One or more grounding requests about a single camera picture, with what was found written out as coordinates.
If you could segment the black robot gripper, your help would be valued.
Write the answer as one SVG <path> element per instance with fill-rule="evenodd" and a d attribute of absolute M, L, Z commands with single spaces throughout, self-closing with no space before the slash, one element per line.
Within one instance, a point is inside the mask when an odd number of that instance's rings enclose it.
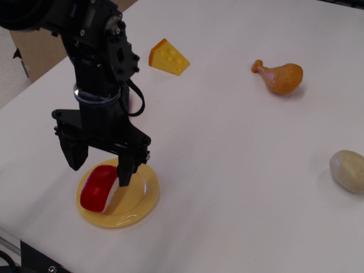
<path fill-rule="evenodd" d="M 80 104 L 78 110 L 56 109 L 55 134 L 68 165 L 78 171 L 88 157 L 88 148 L 118 155 L 119 187 L 129 185 L 140 164 L 147 163 L 151 138 L 137 129 L 116 102 L 107 107 Z"/>

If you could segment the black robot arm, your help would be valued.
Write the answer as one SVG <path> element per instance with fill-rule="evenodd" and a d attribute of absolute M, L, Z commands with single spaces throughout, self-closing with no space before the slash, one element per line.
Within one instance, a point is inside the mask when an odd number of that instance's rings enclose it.
<path fill-rule="evenodd" d="M 127 40 L 123 15 L 112 1 L 2 1 L 1 26 L 12 31 L 41 28 L 61 37 L 75 69 L 77 110 L 57 109 L 55 134 L 73 170 L 89 147 L 118 156 L 119 185 L 125 187 L 148 161 L 151 139 L 131 122 L 129 94 L 140 89 L 131 77 L 139 57 Z"/>

